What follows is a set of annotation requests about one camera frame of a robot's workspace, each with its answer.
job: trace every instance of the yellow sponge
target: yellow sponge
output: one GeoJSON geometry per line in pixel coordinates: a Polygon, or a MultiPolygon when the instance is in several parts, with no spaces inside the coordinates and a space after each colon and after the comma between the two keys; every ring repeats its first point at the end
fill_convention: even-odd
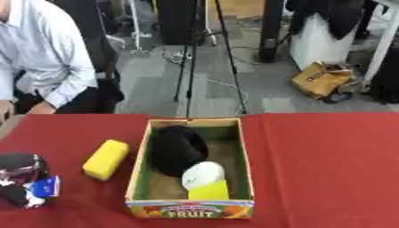
{"type": "Polygon", "coordinates": [[[229,189],[225,180],[189,190],[189,200],[228,200],[229,189]]]}
{"type": "Polygon", "coordinates": [[[124,142],[107,140],[100,149],[83,165],[87,175],[107,181],[129,152],[124,142]]]}

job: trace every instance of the table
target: table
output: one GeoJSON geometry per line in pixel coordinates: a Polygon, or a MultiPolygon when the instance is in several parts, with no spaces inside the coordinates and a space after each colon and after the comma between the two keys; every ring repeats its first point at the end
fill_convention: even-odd
{"type": "Polygon", "coordinates": [[[61,175],[61,196],[47,208],[0,203],[2,227],[397,228],[397,113],[264,114],[242,118],[255,187],[251,220],[142,220],[124,194],[146,115],[30,115],[3,140],[0,153],[44,156],[61,175]],[[104,140],[133,153],[107,183],[80,168],[104,140]]]}
{"type": "Polygon", "coordinates": [[[371,82],[371,80],[374,78],[376,73],[379,71],[382,61],[385,59],[389,46],[394,40],[396,31],[399,28],[399,1],[395,0],[373,0],[373,1],[388,6],[390,9],[393,9],[394,14],[392,15],[391,21],[389,22],[388,27],[384,31],[384,34],[382,35],[382,38],[379,41],[377,50],[374,53],[374,56],[372,57],[369,69],[367,70],[367,73],[364,77],[365,85],[368,85],[371,82]]]}

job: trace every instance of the tripod leg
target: tripod leg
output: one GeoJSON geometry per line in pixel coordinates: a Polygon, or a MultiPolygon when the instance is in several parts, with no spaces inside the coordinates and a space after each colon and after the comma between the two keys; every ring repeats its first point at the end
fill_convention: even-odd
{"type": "Polygon", "coordinates": [[[240,90],[239,79],[238,79],[238,76],[237,76],[237,67],[235,66],[234,59],[232,57],[232,49],[231,49],[230,41],[229,41],[229,34],[227,33],[226,25],[224,23],[222,7],[220,6],[220,1],[219,0],[215,0],[215,4],[216,4],[216,9],[217,9],[217,17],[219,18],[220,26],[222,27],[222,35],[224,37],[224,43],[226,45],[227,54],[229,56],[230,64],[232,66],[232,74],[234,76],[235,84],[237,86],[237,92],[238,92],[239,97],[240,97],[242,113],[243,114],[247,114],[247,109],[245,107],[244,99],[242,97],[242,93],[241,93],[241,90],[240,90]]]}
{"type": "Polygon", "coordinates": [[[180,89],[182,88],[182,80],[183,80],[183,75],[184,75],[184,69],[185,69],[185,63],[187,62],[187,53],[188,53],[189,47],[188,45],[184,46],[184,51],[183,51],[183,58],[182,61],[180,62],[180,73],[179,73],[179,79],[177,81],[177,89],[176,89],[176,94],[175,94],[175,102],[179,101],[179,94],[180,94],[180,89]]]}
{"type": "Polygon", "coordinates": [[[190,109],[191,109],[191,98],[192,98],[192,91],[193,91],[193,86],[194,86],[194,76],[195,76],[195,66],[197,62],[197,47],[198,47],[198,21],[199,21],[199,15],[198,15],[198,3],[199,0],[193,0],[194,3],[194,9],[193,9],[193,14],[194,14],[194,22],[193,22],[193,28],[192,28],[192,37],[193,37],[193,42],[192,42],[192,60],[191,60],[191,69],[190,69],[190,80],[189,80],[189,88],[187,90],[187,111],[186,111],[186,117],[190,117],[190,109]]]}

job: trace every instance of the black pole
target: black pole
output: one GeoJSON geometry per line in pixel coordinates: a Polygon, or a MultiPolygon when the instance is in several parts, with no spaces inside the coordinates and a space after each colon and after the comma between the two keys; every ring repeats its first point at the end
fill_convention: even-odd
{"type": "Polygon", "coordinates": [[[180,90],[182,88],[182,80],[183,80],[183,75],[184,75],[184,70],[185,70],[185,63],[187,62],[187,53],[189,50],[189,46],[192,45],[192,39],[196,36],[195,34],[193,35],[193,29],[196,24],[196,19],[197,19],[197,5],[193,2],[192,6],[194,7],[188,7],[191,8],[191,15],[190,15],[190,20],[189,20],[189,25],[187,28],[187,40],[185,41],[184,44],[184,51],[183,51],[183,58],[182,61],[180,62],[180,72],[179,72],[179,79],[177,81],[177,89],[176,89],[176,94],[175,94],[175,102],[179,101],[179,94],[180,90]]]}
{"type": "Polygon", "coordinates": [[[241,103],[241,107],[242,107],[242,113],[243,114],[247,114],[247,108],[245,107],[244,99],[242,98],[242,93],[241,93],[241,89],[240,89],[240,82],[239,82],[239,79],[238,79],[238,76],[237,76],[237,67],[235,66],[234,59],[232,57],[232,48],[230,46],[229,34],[227,32],[226,25],[224,23],[222,7],[220,6],[219,0],[215,0],[215,4],[216,4],[216,9],[217,9],[217,16],[218,16],[219,21],[220,21],[220,26],[222,27],[222,35],[223,35],[223,38],[224,38],[224,43],[226,45],[227,54],[229,56],[230,65],[232,66],[232,75],[234,77],[235,85],[237,86],[237,92],[238,92],[239,98],[240,98],[240,103],[241,103]]]}
{"type": "Polygon", "coordinates": [[[264,62],[275,60],[279,46],[282,10],[284,0],[266,0],[262,19],[258,59],[264,62]]]}
{"type": "Polygon", "coordinates": [[[193,0],[193,28],[192,28],[192,33],[191,37],[193,37],[193,42],[192,42],[192,60],[191,60],[191,69],[190,69],[190,80],[189,80],[189,88],[187,90],[187,111],[186,111],[186,117],[190,117],[190,110],[191,110],[191,99],[192,99],[192,91],[194,87],[194,76],[195,76],[195,66],[197,62],[197,48],[198,48],[198,22],[199,22],[199,14],[198,14],[198,2],[199,0],[193,0]]]}

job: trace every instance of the cardboard box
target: cardboard box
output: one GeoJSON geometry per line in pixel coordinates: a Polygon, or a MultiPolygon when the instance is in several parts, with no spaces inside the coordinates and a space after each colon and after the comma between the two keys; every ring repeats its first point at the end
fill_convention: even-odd
{"type": "Polygon", "coordinates": [[[127,189],[126,205],[135,216],[143,218],[250,218],[254,192],[240,120],[150,120],[127,189]],[[170,125],[192,127],[205,139],[209,148],[208,160],[225,169],[230,200],[188,200],[188,192],[179,178],[151,169],[147,162],[151,134],[170,125]]]}

